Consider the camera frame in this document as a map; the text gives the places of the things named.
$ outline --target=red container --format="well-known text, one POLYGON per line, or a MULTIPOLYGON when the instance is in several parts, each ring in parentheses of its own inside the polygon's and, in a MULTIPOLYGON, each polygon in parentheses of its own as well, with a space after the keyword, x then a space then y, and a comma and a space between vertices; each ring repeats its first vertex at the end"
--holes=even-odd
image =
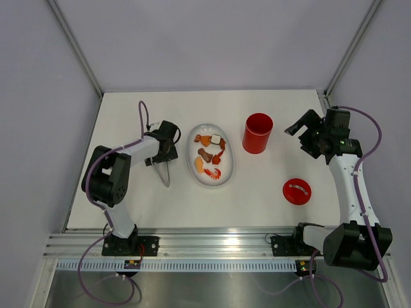
POLYGON ((251 154, 260 154, 267 146, 273 122, 266 114, 252 114, 245 122, 243 147, 251 154))

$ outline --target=gray wall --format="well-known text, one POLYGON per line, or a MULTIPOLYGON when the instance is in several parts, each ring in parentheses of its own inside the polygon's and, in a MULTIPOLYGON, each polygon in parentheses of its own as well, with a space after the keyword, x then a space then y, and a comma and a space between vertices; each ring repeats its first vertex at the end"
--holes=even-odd
POLYGON ((57 0, 106 92, 323 89, 371 0, 57 0))
POLYGON ((28 303, 99 101, 42 0, 0 9, 0 306, 28 303))
MULTIPOLYGON (((333 103, 368 111, 381 124, 379 150, 364 163, 374 209, 394 234, 392 254, 405 290, 411 286, 410 117, 411 2, 386 1, 347 71, 332 93, 333 103)), ((368 150, 376 130, 352 115, 353 137, 368 150)), ((411 304, 411 293, 407 293, 411 304)))

